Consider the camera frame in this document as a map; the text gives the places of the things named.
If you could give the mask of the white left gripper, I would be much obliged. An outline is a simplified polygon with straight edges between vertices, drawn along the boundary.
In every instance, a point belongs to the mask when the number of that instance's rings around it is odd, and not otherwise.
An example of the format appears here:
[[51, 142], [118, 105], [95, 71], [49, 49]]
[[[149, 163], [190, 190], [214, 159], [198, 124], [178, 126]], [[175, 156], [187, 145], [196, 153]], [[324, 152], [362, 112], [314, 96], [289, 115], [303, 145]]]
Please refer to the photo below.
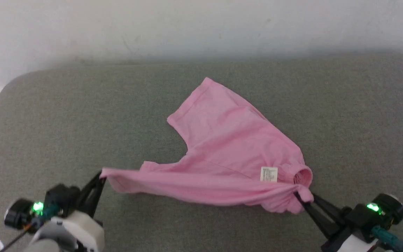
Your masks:
[[66, 218], [52, 218], [52, 223], [61, 225], [87, 252], [103, 252], [105, 248], [104, 228], [93, 219], [107, 180], [101, 178], [101, 174], [99, 171], [82, 188], [78, 198], [82, 212], [74, 211]]

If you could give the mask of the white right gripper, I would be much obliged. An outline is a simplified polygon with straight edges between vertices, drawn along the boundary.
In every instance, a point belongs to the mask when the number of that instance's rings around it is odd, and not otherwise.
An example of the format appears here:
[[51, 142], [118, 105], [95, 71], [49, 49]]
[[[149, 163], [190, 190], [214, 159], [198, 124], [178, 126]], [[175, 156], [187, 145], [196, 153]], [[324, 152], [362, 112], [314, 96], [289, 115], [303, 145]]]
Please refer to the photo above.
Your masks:
[[373, 252], [378, 247], [378, 239], [367, 243], [350, 231], [339, 232], [341, 223], [346, 222], [345, 217], [351, 211], [351, 207], [337, 207], [317, 194], [313, 194], [313, 202], [304, 202], [297, 192], [294, 196], [328, 239], [320, 246], [321, 252]]

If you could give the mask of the pink t-shirt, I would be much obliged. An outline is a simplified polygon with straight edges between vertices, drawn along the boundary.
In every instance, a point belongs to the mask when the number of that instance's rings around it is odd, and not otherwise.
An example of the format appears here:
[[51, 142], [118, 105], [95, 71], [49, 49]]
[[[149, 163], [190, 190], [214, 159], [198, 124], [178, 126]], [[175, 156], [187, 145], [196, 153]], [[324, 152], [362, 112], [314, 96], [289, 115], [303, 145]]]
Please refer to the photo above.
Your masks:
[[298, 214], [313, 202], [312, 171], [301, 149], [237, 93], [205, 78], [168, 123], [186, 154], [139, 170], [103, 168], [119, 193], [147, 193], [214, 206], [262, 206]]

